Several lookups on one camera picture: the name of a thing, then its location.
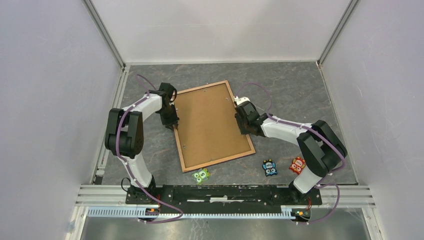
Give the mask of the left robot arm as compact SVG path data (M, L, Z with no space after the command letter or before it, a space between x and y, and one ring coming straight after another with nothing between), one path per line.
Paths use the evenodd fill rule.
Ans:
M178 126L179 118L174 101L177 90L162 82L157 90L148 90L141 99L124 108L112 108L108 113L104 145L116 156L129 176L127 194L139 197L145 204L157 198L156 183L142 156L144 121L158 114L162 125L170 130Z

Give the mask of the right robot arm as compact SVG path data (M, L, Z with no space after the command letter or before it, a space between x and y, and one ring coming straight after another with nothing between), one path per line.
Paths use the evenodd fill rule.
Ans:
M298 123L268 113L259 114L247 97L235 97L235 119L241 134L279 139L299 147L305 167L289 184L289 199L302 204L327 175L346 164L347 149L323 120Z

